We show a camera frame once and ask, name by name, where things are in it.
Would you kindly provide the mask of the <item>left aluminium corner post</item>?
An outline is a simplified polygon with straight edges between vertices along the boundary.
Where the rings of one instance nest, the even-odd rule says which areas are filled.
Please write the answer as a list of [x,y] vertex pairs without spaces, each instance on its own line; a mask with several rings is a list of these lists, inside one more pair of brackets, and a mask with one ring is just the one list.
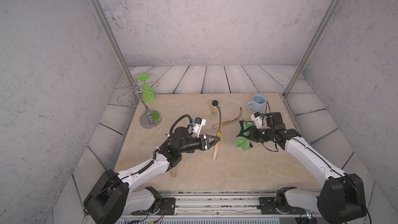
[[118,63],[120,64],[124,75],[126,76],[127,84],[124,87],[131,87],[134,90],[136,88],[137,82],[134,80],[134,78],[131,75],[131,72],[127,66],[126,60],[125,60],[125,58],[122,54],[122,51],[117,43],[117,40],[113,34],[112,28],[111,28],[109,22],[107,21],[105,13],[100,4],[100,1],[99,0],[89,0],[89,1],[94,10],[94,13],[95,13],[97,19],[99,20],[99,23],[105,33],[105,36],[106,36],[106,38],[116,56],[116,59],[117,59]]

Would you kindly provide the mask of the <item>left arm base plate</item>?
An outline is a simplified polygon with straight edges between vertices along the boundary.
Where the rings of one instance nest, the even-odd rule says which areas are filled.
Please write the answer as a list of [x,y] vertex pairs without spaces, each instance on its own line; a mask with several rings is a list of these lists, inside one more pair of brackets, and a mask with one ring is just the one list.
[[162,198],[155,203],[148,210],[139,210],[132,212],[131,215],[165,215],[172,216],[175,214],[176,198]]

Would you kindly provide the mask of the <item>small jar black lid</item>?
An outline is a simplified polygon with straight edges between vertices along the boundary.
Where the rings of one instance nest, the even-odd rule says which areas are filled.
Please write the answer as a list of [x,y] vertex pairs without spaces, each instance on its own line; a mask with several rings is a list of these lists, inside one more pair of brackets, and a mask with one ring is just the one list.
[[218,114],[218,104],[219,104],[219,103],[218,103],[217,100],[213,100],[212,103],[211,103],[210,112],[211,112],[213,115]]

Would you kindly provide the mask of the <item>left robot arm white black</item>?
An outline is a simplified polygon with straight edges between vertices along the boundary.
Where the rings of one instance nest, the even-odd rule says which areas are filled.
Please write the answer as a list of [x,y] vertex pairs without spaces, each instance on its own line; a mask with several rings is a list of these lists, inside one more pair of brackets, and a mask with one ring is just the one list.
[[84,200],[84,210],[97,224],[114,224],[125,214],[156,212],[161,195],[153,188],[137,188],[153,177],[166,173],[178,165],[184,152],[206,151],[220,142],[221,134],[189,134],[185,127],[177,127],[166,141],[153,152],[153,157],[130,169],[105,171]]

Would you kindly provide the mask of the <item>aluminium corner post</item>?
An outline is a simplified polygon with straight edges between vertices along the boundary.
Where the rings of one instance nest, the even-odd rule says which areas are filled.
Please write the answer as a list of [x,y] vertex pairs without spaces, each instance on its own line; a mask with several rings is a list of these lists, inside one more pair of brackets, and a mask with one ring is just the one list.
[[328,24],[330,23],[331,19],[333,18],[334,14],[336,13],[340,3],[342,0],[331,0],[330,4],[328,5],[318,28],[315,31],[314,36],[312,37],[308,47],[306,48],[304,54],[302,55],[293,76],[283,93],[285,99],[288,98],[289,94],[292,93],[292,90],[299,79],[300,74],[303,72],[305,66],[308,64],[311,56],[313,55],[318,43],[320,42],[324,32],[326,31]]
[[134,80],[134,78],[131,75],[131,72],[127,66],[126,60],[125,60],[125,58],[122,54],[122,51],[117,43],[117,40],[113,34],[112,28],[111,28],[109,22],[107,21],[105,13],[100,4],[100,1],[99,0],[89,0],[89,1],[94,10],[94,13],[95,13],[97,19],[99,20],[99,23],[105,33],[105,36],[106,36],[106,38],[116,56],[116,59],[117,59],[118,63],[120,64],[124,75],[126,76],[127,84],[124,87],[131,87],[134,90],[136,88],[137,82]]

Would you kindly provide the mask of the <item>light blue ceramic mug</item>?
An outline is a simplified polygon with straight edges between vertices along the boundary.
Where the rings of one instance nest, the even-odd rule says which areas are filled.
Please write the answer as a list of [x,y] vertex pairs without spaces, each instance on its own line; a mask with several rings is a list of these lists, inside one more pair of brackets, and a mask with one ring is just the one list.
[[251,101],[247,102],[246,107],[254,112],[263,113],[265,110],[266,103],[267,99],[265,96],[256,94],[253,96]]

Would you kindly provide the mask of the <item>silver metal glass rack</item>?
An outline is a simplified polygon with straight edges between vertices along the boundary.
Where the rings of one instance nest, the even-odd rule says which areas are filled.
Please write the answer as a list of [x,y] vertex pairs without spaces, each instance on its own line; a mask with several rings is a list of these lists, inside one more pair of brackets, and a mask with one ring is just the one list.
[[159,82],[156,80],[144,83],[142,86],[135,83],[128,93],[123,93],[117,98],[119,103],[127,101],[129,107],[137,107],[139,104],[144,107],[144,112],[140,116],[140,125],[145,129],[154,129],[162,121],[161,113],[148,106],[148,102],[152,102],[157,97],[154,88],[158,85]]

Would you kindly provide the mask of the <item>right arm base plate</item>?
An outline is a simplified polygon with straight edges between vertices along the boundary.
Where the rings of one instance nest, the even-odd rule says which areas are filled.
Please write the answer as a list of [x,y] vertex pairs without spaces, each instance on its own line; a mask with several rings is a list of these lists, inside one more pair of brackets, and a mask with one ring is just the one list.
[[275,197],[260,197],[257,209],[261,211],[262,215],[300,215],[304,212],[298,207],[278,207]]

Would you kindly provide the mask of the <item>right aluminium corner post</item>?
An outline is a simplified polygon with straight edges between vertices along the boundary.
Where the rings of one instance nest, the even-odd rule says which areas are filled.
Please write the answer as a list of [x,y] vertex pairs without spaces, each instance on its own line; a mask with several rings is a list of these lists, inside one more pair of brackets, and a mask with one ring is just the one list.
[[311,56],[313,55],[318,43],[320,42],[324,32],[326,31],[328,24],[330,23],[331,19],[333,18],[334,14],[336,13],[340,3],[342,0],[331,0],[330,4],[328,5],[318,28],[315,31],[314,36],[312,37],[308,47],[306,48],[304,54],[302,55],[293,76],[283,93],[285,99],[288,98],[289,94],[292,93],[292,90],[299,79],[300,74],[303,72],[305,66],[308,64]]

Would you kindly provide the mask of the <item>aluminium rail frame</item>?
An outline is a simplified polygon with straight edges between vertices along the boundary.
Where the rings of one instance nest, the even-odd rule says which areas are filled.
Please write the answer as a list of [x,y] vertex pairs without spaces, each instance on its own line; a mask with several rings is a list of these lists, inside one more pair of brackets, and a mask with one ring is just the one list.
[[[257,209],[260,197],[275,197],[278,207],[287,207],[282,203],[279,191],[214,191],[214,192],[159,192],[162,198],[176,198],[176,218],[249,218],[249,217],[293,217],[298,224],[316,224],[320,214],[303,209],[300,215],[262,215]],[[160,224],[165,215],[122,215],[115,224]]]

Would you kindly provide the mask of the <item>green microfiber rag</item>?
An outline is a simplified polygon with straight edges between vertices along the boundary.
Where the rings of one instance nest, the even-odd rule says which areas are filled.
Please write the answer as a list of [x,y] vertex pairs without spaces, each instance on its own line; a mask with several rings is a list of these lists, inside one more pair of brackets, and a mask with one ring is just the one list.
[[256,127],[252,121],[239,121],[239,134],[236,136],[235,146],[242,150],[250,150],[253,148],[251,140],[249,139],[250,128]]

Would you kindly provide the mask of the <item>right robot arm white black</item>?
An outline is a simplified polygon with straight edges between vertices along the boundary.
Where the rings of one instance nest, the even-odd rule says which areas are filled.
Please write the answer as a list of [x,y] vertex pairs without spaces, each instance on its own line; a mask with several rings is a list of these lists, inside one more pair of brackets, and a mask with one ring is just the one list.
[[320,214],[330,224],[345,224],[370,216],[363,180],[333,165],[295,129],[286,129],[281,113],[256,112],[251,121],[239,121],[236,146],[251,148],[254,142],[273,142],[275,151],[282,149],[293,155],[321,186],[320,192],[296,187],[279,189],[274,200],[278,213],[289,214],[294,208],[301,208]]

